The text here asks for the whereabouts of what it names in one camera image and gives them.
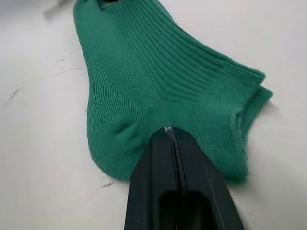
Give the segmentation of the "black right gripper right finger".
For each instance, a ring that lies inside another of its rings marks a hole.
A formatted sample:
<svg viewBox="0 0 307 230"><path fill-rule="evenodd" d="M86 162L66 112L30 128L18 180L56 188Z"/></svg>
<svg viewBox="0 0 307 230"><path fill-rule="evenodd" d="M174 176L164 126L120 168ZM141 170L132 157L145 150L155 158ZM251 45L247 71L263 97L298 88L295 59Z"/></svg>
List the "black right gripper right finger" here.
<svg viewBox="0 0 307 230"><path fill-rule="evenodd" d="M179 230L242 230L242 220L220 170L184 130L169 127L181 192Z"/></svg>

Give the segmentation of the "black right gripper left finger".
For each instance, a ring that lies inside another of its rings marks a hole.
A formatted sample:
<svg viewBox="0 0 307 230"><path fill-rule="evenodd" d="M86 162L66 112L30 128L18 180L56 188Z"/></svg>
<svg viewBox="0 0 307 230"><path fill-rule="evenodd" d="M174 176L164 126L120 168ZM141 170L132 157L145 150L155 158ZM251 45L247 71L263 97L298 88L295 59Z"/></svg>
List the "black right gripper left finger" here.
<svg viewBox="0 0 307 230"><path fill-rule="evenodd" d="M177 172L173 143L166 128L150 137L130 178L124 228L174 230Z"/></svg>

